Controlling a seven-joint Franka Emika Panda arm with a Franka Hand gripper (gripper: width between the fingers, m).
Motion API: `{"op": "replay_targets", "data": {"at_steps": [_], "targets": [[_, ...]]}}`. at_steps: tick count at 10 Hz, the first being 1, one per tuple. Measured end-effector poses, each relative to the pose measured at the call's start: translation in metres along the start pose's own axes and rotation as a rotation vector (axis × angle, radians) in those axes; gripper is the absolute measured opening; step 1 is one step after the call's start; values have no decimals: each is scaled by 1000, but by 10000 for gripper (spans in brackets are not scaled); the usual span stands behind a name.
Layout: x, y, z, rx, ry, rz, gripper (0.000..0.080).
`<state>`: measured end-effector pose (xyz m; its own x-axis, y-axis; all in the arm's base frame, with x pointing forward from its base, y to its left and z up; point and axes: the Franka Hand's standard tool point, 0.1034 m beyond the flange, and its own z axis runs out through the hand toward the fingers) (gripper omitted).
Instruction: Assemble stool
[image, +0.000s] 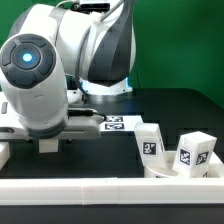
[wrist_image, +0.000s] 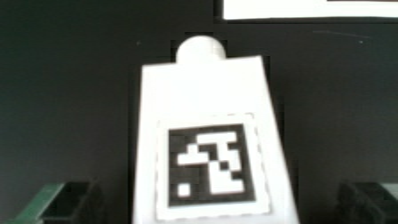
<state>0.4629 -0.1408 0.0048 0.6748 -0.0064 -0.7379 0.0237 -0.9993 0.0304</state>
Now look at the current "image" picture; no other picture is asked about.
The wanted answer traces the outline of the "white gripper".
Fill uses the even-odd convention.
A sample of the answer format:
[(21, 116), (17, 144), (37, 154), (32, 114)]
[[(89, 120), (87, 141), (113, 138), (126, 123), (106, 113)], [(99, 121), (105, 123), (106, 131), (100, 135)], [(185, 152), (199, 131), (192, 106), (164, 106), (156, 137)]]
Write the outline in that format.
[(95, 139), (100, 136), (104, 114), (89, 108), (71, 107), (67, 125), (58, 133), (29, 133), (18, 121), (3, 92), (0, 92), (0, 139)]

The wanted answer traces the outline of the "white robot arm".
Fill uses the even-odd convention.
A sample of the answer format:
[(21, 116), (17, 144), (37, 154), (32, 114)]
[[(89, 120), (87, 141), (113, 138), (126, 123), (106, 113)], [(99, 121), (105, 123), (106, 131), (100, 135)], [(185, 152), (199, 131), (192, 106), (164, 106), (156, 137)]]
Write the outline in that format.
[(93, 139), (105, 116), (85, 108), (132, 70), (134, 0), (36, 4), (0, 48), (0, 139)]

